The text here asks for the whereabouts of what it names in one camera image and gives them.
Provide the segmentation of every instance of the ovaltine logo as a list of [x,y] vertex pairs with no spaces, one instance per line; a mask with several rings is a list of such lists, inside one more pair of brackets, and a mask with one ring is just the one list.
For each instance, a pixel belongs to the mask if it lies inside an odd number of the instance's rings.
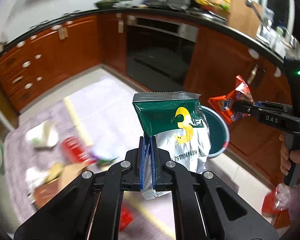
[[220,100],[219,101],[219,106],[221,106],[222,111],[229,110],[231,104],[232,104],[232,98],[229,98],[228,100]]

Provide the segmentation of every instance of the device handle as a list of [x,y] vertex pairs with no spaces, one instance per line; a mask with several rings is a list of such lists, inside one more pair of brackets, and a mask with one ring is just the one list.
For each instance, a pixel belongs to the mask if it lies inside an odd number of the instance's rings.
[[[283,65],[290,86],[293,108],[292,114],[300,118],[300,59],[297,57],[285,57]],[[294,151],[300,149],[300,134],[285,133],[285,139],[288,150]],[[291,162],[291,168],[283,181],[286,185],[295,187],[298,183],[299,175],[300,164]]]

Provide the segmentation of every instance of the silver screw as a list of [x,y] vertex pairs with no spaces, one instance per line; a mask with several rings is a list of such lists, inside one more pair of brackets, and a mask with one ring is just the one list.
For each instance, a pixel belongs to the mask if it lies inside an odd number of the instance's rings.
[[211,171],[206,171],[203,175],[207,179],[212,179],[213,178],[213,173]]
[[176,166],[176,163],[173,162],[173,161],[168,161],[168,162],[166,162],[166,165],[167,165],[169,168],[173,168],[173,167]]
[[120,163],[121,167],[128,168],[130,167],[131,163],[129,161],[123,161]]
[[91,176],[92,176],[92,172],[91,172],[91,171],[84,171],[84,172],[82,173],[82,177],[83,177],[84,179],[89,179],[89,178],[91,178]]

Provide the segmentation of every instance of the green and silver snack bag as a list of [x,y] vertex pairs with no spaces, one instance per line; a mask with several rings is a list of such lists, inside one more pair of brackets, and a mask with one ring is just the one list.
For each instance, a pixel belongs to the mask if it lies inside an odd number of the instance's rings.
[[[157,147],[168,151],[171,160],[189,171],[202,173],[210,151],[210,138],[199,96],[187,92],[145,92],[135,94],[132,103],[145,136],[155,136]],[[163,195],[152,188],[149,158],[146,151],[142,190],[145,199]]]

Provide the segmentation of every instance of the green pan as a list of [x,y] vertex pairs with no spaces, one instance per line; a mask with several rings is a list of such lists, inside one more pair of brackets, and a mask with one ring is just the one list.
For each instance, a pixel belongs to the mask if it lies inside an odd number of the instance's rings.
[[132,0],[102,0],[95,3],[95,6],[100,10],[110,9],[114,6],[115,3],[122,1],[132,1]]

